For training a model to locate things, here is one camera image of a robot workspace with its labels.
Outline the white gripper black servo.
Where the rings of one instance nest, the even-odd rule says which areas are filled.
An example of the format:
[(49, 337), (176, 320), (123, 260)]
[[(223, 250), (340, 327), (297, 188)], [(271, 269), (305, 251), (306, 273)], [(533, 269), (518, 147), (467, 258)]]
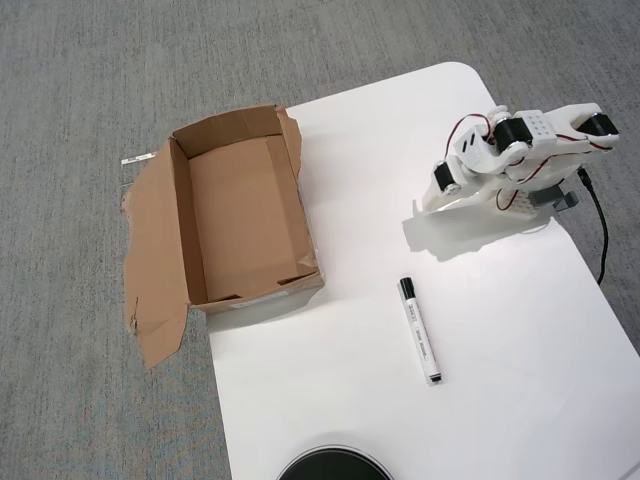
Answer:
[(495, 198), (496, 177), (476, 177), (456, 154), (448, 154), (433, 170), (432, 183), (426, 193), (413, 202), (413, 214), (429, 215), (452, 206), (484, 204)]

